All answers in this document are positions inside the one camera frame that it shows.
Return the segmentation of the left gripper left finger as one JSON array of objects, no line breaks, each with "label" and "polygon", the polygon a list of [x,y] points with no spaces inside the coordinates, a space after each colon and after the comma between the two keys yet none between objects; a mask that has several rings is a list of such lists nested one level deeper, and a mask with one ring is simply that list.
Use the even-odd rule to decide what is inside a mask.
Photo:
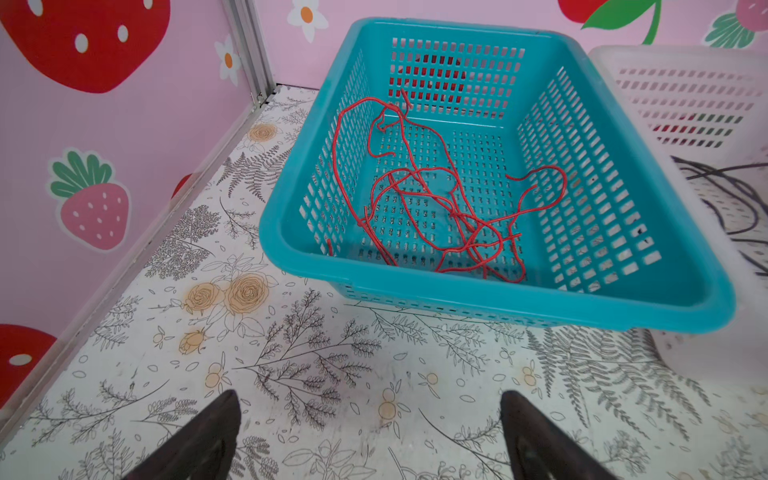
[{"label": "left gripper left finger", "polygon": [[230,389],[133,468],[125,479],[226,479],[240,425],[239,398]]}]

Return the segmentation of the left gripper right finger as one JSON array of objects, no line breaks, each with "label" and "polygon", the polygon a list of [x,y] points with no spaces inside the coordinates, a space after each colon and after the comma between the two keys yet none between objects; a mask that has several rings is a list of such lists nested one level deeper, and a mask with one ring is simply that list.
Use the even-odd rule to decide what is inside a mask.
[{"label": "left gripper right finger", "polygon": [[500,420],[515,479],[617,479],[522,394],[502,394]]}]

